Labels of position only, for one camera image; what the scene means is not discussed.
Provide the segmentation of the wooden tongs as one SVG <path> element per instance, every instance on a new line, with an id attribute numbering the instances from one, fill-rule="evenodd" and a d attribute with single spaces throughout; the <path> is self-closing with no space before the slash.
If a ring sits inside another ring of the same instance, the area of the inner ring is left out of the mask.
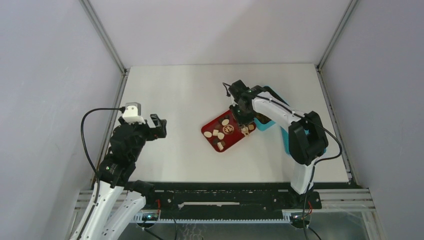
<path id="1" fill-rule="evenodd" d="M 246 136 L 248 136 L 249 134 L 250 134 L 250 130 L 249 130 L 249 128 L 247 127 L 247 126 L 243 126 L 241 129 L 240 129 L 240 131 L 241 131 L 241 133 L 246 137 Z"/>

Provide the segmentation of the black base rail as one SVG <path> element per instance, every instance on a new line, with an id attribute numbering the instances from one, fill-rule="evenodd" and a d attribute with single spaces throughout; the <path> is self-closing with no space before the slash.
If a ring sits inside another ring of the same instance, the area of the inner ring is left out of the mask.
<path id="1" fill-rule="evenodd" d="M 143 210 L 161 219 L 193 221 L 281 220 L 284 211 L 322 209 L 316 191 L 298 196 L 287 182 L 153 182 Z"/>

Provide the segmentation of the teal chocolate box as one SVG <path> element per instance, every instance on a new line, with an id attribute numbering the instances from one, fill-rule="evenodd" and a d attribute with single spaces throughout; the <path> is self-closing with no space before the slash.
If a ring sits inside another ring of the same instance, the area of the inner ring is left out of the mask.
<path id="1" fill-rule="evenodd" d="M 269 87 L 268 85 L 263 86 L 263 88 L 269 92 L 274 98 L 278 99 L 280 102 L 288 105 L 288 103 L 278 94 L 276 93 L 271 87 Z M 274 121 L 270 120 L 269 118 L 263 116 L 263 115 L 259 115 L 257 114 L 255 119 L 254 119 L 254 123 L 256 124 L 256 128 L 259 131 L 265 131 L 268 128 L 270 128 L 272 125 L 275 124 Z"/>

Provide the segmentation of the red chocolate tray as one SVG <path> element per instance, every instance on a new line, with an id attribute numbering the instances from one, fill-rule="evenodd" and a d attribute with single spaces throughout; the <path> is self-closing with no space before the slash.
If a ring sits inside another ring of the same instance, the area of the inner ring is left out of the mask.
<path id="1" fill-rule="evenodd" d="M 254 122 L 247 127 L 249 128 L 249 135 L 257 129 Z M 216 152 L 223 153 L 247 137 L 241 133 L 241 128 L 231 110 L 227 110 L 205 124 L 200 131 Z"/>

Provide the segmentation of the teal box lid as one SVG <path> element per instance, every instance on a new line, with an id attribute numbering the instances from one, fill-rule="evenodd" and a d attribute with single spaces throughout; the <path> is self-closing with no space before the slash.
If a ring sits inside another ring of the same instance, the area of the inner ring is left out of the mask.
<path id="1" fill-rule="evenodd" d="M 284 128 L 280 128 L 281 130 L 281 135 L 282 135 L 282 141 L 283 141 L 283 146 L 284 146 L 284 151 L 286 152 L 286 154 L 288 156 L 291 156 L 290 154 L 290 147 L 289 147 L 289 134 L 288 132 L 284 129 Z"/>

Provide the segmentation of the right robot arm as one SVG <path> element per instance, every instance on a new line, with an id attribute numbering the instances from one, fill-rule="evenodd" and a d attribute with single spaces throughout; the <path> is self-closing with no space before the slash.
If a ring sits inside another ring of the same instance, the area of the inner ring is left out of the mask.
<path id="1" fill-rule="evenodd" d="M 240 128 L 258 120 L 274 122 L 287 133 L 288 152 L 295 162 L 289 203 L 302 208 L 308 203 L 307 192 L 313 186 L 313 164 L 329 145 L 319 114 L 296 112 L 269 86 L 249 88 L 242 80 L 225 86 L 226 95 L 232 101 L 229 109 Z"/>

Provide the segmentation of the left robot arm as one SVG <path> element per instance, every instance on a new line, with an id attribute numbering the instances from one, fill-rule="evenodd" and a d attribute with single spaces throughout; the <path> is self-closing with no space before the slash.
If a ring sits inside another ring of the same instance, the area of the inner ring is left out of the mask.
<path id="1" fill-rule="evenodd" d="M 146 142 L 167 136 L 167 120 L 157 114 L 149 127 L 141 116 L 121 116 L 109 139 L 109 148 L 101 162 L 87 209 L 72 240 L 117 240 L 142 208 L 149 209 L 157 196 L 151 183 L 129 182 Z"/>

